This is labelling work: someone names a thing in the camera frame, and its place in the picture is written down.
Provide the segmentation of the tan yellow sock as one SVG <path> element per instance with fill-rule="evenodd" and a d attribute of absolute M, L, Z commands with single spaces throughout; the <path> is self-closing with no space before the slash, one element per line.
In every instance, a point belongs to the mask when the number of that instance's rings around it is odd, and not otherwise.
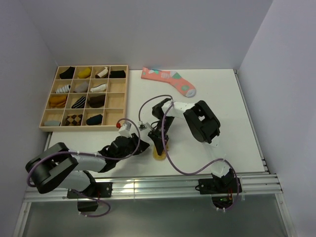
<path fill-rule="evenodd" d="M 159 154 L 157 153 L 156 147 L 154 146 L 154 148 L 153 148 L 153 158 L 154 158 L 155 160 L 164 160 L 164 159 L 166 159 L 165 151 L 163 150 L 162 153 L 161 153 L 161 155 L 159 155 Z"/>

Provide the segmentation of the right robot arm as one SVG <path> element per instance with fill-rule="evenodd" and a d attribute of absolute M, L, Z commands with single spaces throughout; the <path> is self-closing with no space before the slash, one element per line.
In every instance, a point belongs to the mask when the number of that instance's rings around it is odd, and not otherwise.
<path fill-rule="evenodd" d="M 166 154 L 171 166 L 180 174 L 196 175 L 210 167 L 214 188 L 218 192 L 225 192 L 231 181 L 236 178 L 236 172 L 225 159 L 225 155 L 219 148 L 220 122 L 207 103 L 200 100 L 196 103 L 175 102 L 173 99 L 164 99 L 152 108 L 152 115 L 158 119 L 156 128 L 152 128 L 148 137 L 153 141 L 158 155 Z M 167 153 L 169 131 L 175 118 L 184 119 L 193 137 L 202 144 L 208 144 L 207 151 L 214 158 L 199 170 L 186 173 L 181 171 L 172 162 Z"/>

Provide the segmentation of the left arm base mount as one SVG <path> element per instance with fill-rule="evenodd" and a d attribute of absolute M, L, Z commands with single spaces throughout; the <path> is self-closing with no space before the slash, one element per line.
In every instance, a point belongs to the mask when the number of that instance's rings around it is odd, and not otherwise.
<path fill-rule="evenodd" d="M 84 191 L 68 189 L 67 199 L 77 199 L 77 209 L 81 215 L 87 217 L 101 217 L 111 211 L 111 206 L 104 198 L 112 195 L 112 182 L 97 182 L 89 185 Z M 101 206 L 106 206 L 107 210 L 102 214 L 94 214 Z"/>

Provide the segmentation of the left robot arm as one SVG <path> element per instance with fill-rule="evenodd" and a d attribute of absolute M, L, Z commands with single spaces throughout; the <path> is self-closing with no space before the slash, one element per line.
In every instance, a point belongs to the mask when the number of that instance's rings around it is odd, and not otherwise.
<path fill-rule="evenodd" d="M 65 143 L 59 142 L 26 164 L 27 183 L 37 188 L 41 194 L 65 188 L 79 191 L 84 197 L 91 197 L 96 192 L 92 171 L 108 172 L 120 160 L 139 155 L 149 146 L 136 133 L 130 137 L 118 136 L 94 154 L 71 151 Z"/>

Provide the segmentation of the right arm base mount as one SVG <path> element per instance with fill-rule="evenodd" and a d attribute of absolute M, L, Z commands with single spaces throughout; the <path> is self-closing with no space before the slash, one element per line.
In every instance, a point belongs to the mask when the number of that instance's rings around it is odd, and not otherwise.
<path fill-rule="evenodd" d="M 198 179 L 195 190 L 201 195 L 219 195 L 211 198 L 212 203 L 224 211 L 234 204 L 234 194 L 238 196 L 242 192 L 242 186 L 240 179 L 230 169 L 221 178 L 212 174 L 212 178 Z"/>

